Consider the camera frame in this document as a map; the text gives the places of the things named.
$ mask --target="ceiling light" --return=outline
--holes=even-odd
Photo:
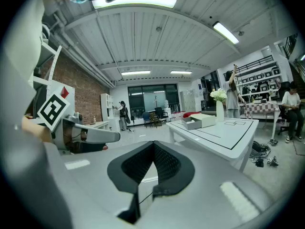
[[[130,71],[130,72],[123,72],[122,75],[129,75],[129,74],[150,74],[151,71]]]
[[[219,21],[217,21],[213,25],[213,27],[215,30],[219,31],[222,35],[224,35],[227,39],[229,39],[234,44],[239,43],[238,39],[232,33],[230,33],[229,30],[227,28],[225,28]]]
[[[191,74],[189,71],[172,71],[171,74]]]
[[[107,3],[106,0],[94,0],[92,1],[92,4],[95,9],[100,9],[100,8],[105,8],[120,4],[135,4],[135,3],[152,4],[152,5],[158,5],[172,9],[175,6],[176,2],[177,0],[115,0],[113,2]]]

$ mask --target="ceiling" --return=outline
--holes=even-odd
[[[173,9],[145,4],[99,10],[91,2],[54,1],[44,21],[55,24],[53,41],[109,87],[190,81],[297,32],[279,0],[177,0]],[[234,45],[216,32],[216,21],[240,42]],[[142,70],[151,73],[121,75]]]

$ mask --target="white vase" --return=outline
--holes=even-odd
[[[216,101],[217,122],[224,121],[224,106],[220,101]]]

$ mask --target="man sitting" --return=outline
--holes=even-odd
[[[290,90],[285,92],[285,95],[282,100],[282,107],[286,108],[288,120],[290,121],[288,135],[286,137],[286,142],[289,143],[290,139],[293,137],[296,123],[296,139],[302,141],[301,131],[304,124],[304,117],[302,116],[299,107],[300,107],[300,96],[296,93],[296,85],[294,82],[290,83]]]

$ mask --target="sneaker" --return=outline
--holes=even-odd
[[[291,139],[291,137],[290,137],[290,136],[287,136],[285,142],[286,142],[286,143],[289,143],[290,139]]]
[[[296,136],[295,138],[296,138],[296,140],[298,140],[299,142],[302,141],[302,137],[301,137],[301,136]]]

